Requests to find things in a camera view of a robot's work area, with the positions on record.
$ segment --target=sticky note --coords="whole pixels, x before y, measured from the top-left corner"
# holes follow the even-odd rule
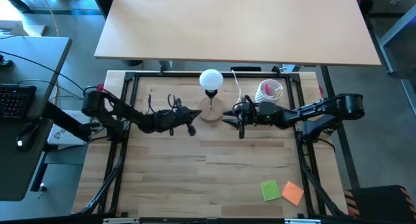
[[[282,193],[282,196],[294,205],[299,205],[299,202],[304,195],[303,189],[299,188],[292,182],[287,182],[286,187]]]
[[[265,201],[277,199],[281,197],[280,191],[278,188],[278,184],[276,181],[268,181],[268,182],[262,182],[260,184],[261,187],[261,193],[263,193],[263,198]]]

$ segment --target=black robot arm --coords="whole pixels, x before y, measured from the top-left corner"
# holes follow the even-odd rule
[[[105,100],[112,106],[112,110],[105,108]],[[201,113],[201,110],[190,110],[182,106],[181,100],[175,99],[170,110],[160,110],[152,114],[143,114],[133,107],[125,104],[120,99],[107,92],[92,91],[86,93],[82,112],[90,117],[97,118],[107,129],[107,139],[120,142],[124,138],[124,126],[126,123],[134,123],[145,133],[164,132],[169,130],[173,135],[173,129],[186,125],[191,136],[196,133],[192,121]]]
[[[246,95],[241,103],[224,113],[237,119],[223,121],[239,129],[240,138],[244,138],[246,125],[274,125],[279,129],[287,129],[299,121],[304,121],[302,127],[304,139],[316,142],[323,130],[335,130],[342,120],[354,120],[364,116],[362,100],[363,96],[359,94],[340,94],[333,98],[323,98],[296,110],[288,110],[271,102],[254,103]],[[318,120],[308,120],[321,115]]]

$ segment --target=computer mouse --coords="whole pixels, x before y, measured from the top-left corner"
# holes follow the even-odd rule
[[[35,122],[26,123],[23,129],[20,131],[18,138],[16,139],[17,150],[20,152],[27,152],[31,149],[34,140],[34,132],[38,129],[39,125]]]

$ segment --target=keyboard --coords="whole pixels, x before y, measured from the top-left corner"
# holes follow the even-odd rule
[[[35,92],[35,86],[0,84],[0,119],[25,118]]]

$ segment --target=green sticky note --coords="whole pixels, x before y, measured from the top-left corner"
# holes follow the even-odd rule
[[[277,199],[281,197],[280,191],[278,188],[278,184],[276,181],[267,181],[262,182],[261,186],[261,193],[263,193],[263,198],[265,201]]]

